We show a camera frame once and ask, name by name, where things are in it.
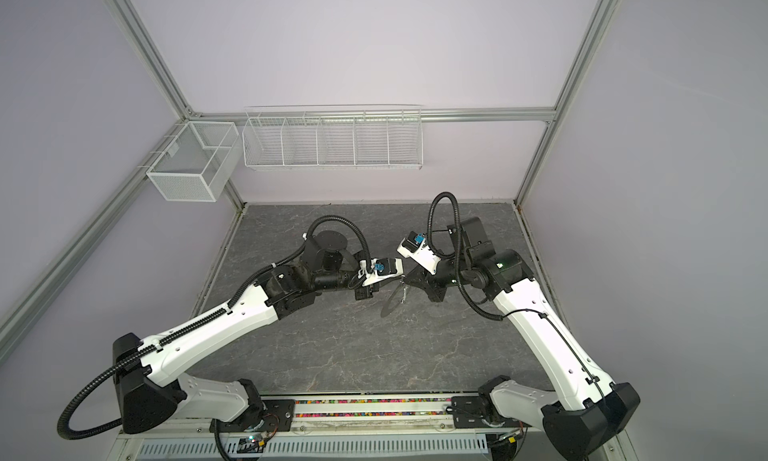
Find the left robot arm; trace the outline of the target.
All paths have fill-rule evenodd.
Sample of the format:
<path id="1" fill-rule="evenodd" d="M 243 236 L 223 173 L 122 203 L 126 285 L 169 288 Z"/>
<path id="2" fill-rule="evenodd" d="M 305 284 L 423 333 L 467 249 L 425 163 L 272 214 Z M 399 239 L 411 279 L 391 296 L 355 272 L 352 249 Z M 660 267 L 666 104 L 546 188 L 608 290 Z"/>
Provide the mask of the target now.
<path id="1" fill-rule="evenodd" d="M 251 274 L 227 301 L 159 334 L 140 339 L 128 333 L 117 339 L 112 366 L 67 404 L 57 433 L 65 440 L 114 428 L 138 434 L 174 417 L 255 427 L 265 409 L 251 381 L 196 378 L 188 375 L 188 368 L 236 339 L 313 304 L 326 291 L 350 290 L 367 299 L 379 283 L 402 272 L 401 260 L 372 256 L 364 234 L 352 221 L 321 216 L 310 224 L 296 251 Z M 92 428 L 72 428 L 77 408 L 108 380 L 115 384 L 119 418 Z"/>

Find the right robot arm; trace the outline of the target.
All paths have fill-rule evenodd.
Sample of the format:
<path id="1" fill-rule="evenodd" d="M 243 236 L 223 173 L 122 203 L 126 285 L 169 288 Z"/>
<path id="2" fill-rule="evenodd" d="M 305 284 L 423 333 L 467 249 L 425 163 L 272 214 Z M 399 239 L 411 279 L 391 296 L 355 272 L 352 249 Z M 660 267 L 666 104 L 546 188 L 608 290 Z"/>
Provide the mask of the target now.
<path id="1" fill-rule="evenodd" d="M 516 419 L 543 431 L 566 460 L 584 460 L 620 434 L 640 404 L 575 340 L 546 300 L 533 270 L 513 249 L 497 250 L 477 217 L 463 219 L 455 195 L 432 200 L 425 232 L 405 237 L 398 252 L 416 262 L 405 283 L 432 302 L 455 287 L 483 318 L 509 322 L 544 368 L 550 391 L 498 376 L 478 391 L 493 423 Z"/>

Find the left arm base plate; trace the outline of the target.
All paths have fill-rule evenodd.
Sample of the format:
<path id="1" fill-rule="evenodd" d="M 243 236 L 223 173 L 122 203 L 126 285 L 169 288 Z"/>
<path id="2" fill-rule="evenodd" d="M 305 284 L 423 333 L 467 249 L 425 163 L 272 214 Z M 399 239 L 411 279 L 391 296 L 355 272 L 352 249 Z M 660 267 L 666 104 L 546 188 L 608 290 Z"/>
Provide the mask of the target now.
<path id="1" fill-rule="evenodd" d="M 238 432 L 287 432 L 294 419 L 294 399 L 268 399 L 262 408 L 249 407 L 234 421 L 220 422 L 220 433 Z"/>

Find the metal ring disc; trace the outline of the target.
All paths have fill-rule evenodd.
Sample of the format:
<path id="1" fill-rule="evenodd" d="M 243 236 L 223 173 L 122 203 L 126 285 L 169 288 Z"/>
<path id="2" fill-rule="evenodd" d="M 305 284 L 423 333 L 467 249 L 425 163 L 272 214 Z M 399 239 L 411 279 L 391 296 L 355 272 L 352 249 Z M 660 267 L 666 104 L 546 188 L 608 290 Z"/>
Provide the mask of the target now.
<path id="1" fill-rule="evenodd" d="M 401 282 L 384 301 L 380 311 L 380 317 L 386 318 L 398 310 L 405 302 L 408 294 L 408 286 Z"/>

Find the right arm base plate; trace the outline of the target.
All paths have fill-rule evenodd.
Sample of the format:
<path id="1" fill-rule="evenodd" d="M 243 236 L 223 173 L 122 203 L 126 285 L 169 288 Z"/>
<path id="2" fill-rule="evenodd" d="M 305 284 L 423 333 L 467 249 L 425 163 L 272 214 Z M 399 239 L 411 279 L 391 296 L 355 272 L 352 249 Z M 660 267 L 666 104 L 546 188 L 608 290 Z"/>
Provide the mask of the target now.
<path id="1" fill-rule="evenodd" d="M 483 396 L 453 396 L 445 408 L 453 425 L 458 429 L 480 428 L 528 428 L 529 425 L 516 418 L 505 418 Z"/>

